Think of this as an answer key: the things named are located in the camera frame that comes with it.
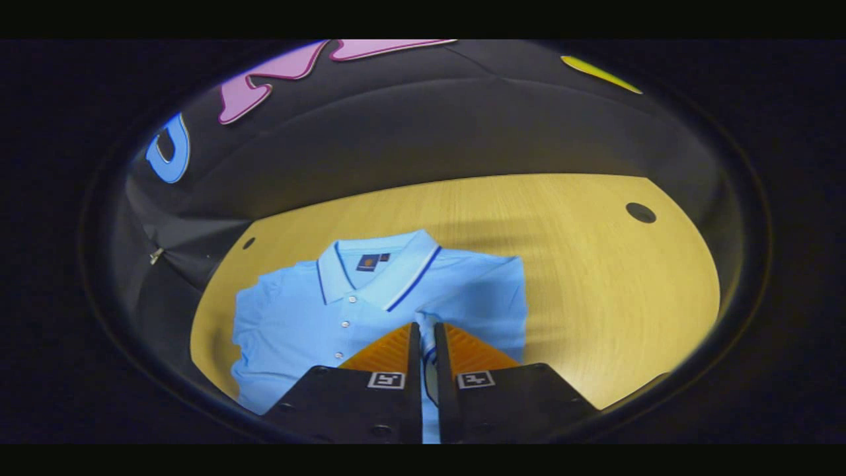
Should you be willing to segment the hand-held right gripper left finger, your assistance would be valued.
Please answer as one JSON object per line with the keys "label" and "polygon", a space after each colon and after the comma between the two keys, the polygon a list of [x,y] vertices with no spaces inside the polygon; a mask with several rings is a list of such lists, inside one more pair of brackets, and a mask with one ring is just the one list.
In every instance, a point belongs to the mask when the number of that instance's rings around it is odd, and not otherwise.
{"label": "hand-held right gripper left finger", "polygon": [[264,416],[288,440],[419,444],[420,329],[406,323],[338,367],[309,368]]}

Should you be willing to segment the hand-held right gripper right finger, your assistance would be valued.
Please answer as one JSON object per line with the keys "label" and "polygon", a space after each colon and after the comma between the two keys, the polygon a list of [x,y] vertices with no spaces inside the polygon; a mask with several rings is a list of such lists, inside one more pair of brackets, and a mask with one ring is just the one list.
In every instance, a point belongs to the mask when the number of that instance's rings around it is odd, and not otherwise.
{"label": "hand-held right gripper right finger", "polygon": [[569,442],[599,414],[548,364],[520,364],[449,323],[435,339],[441,443]]}

